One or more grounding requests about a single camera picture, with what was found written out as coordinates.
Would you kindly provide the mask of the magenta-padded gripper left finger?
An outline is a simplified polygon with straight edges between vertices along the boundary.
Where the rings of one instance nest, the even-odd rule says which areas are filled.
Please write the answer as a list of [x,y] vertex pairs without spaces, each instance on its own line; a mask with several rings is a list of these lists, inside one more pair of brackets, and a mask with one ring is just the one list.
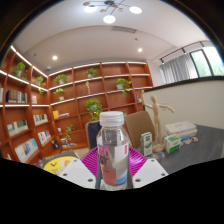
[[98,189],[100,187],[100,171],[96,148],[82,158],[79,158],[73,150],[65,151],[63,156],[69,156],[71,161],[60,173],[61,178],[84,188]]

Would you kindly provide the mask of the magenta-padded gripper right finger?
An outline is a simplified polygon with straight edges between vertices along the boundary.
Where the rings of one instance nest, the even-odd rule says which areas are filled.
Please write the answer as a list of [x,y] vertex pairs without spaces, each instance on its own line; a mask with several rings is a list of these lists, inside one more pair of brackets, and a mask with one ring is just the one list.
[[127,188],[136,189],[168,176],[155,158],[147,159],[133,148],[129,148],[129,173]]

